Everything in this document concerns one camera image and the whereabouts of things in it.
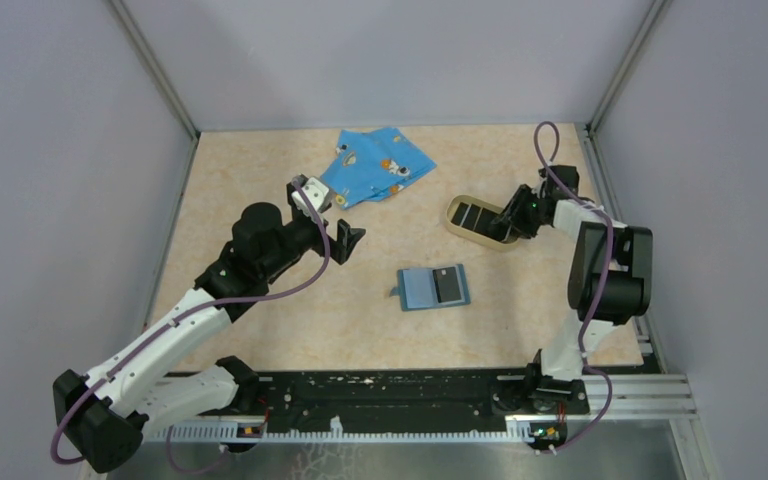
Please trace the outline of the beige oval card tray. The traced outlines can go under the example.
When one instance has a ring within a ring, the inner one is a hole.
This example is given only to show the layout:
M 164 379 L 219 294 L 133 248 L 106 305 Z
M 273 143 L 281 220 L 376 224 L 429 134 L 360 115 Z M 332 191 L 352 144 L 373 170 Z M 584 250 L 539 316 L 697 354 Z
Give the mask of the beige oval card tray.
M 517 238 L 508 231 L 502 239 L 491 235 L 491 223 L 503 208 L 470 195 L 455 196 L 445 212 L 444 227 L 453 235 L 499 252 L 515 248 Z

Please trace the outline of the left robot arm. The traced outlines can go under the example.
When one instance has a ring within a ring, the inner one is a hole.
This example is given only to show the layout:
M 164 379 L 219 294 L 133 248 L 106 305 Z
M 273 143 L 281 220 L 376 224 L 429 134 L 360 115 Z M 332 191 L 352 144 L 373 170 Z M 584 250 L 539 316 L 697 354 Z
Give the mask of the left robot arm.
M 288 222 L 275 204 L 249 205 L 218 258 L 165 316 L 86 373 L 60 374 L 53 383 L 52 461 L 86 462 L 107 473 L 148 437 L 180 421 L 227 409 L 237 414 L 260 409 L 260 378 L 235 356 L 188 377 L 166 376 L 255 304 L 299 293 L 330 263 L 349 259 L 365 231 L 340 220 L 336 237 L 328 235 L 323 214 L 336 199 L 319 178 L 299 175 L 287 185 Z

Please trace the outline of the blue card holder wallet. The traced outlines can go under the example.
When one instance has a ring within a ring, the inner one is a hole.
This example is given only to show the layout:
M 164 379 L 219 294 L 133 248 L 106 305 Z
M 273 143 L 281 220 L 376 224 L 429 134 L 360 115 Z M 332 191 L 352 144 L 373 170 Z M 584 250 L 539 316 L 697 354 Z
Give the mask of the blue card holder wallet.
M 439 304 L 432 279 L 432 270 L 457 266 L 464 300 L 461 303 Z M 397 271 L 397 285 L 390 290 L 390 297 L 397 297 L 403 311 L 433 310 L 465 306 L 472 303 L 463 264 L 453 264 L 436 268 L 406 268 Z

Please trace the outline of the grey credit card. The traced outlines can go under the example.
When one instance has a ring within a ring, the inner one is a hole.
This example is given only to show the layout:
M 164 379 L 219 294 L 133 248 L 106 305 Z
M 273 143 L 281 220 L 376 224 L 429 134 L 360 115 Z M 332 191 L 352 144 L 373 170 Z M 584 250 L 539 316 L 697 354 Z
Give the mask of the grey credit card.
M 461 303 L 464 300 L 459 273 L 457 266 L 432 270 L 433 284 L 439 304 Z

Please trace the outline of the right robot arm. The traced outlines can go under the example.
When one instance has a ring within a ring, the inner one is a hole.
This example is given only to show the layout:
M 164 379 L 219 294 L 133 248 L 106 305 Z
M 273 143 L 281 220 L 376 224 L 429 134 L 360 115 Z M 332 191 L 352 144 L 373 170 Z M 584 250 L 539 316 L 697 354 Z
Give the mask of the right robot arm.
M 575 242 L 567 282 L 569 315 L 550 345 L 539 351 L 537 375 L 523 385 L 523 398 L 536 412 L 550 411 L 562 386 L 578 381 L 602 340 L 643 315 L 653 290 L 654 234 L 612 219 L 578 194 L 579 174 L 567 165 L 540 169 L 542 184 L 521 185 L 487 228 L 506 243 L 535 237 L 550 226 Z

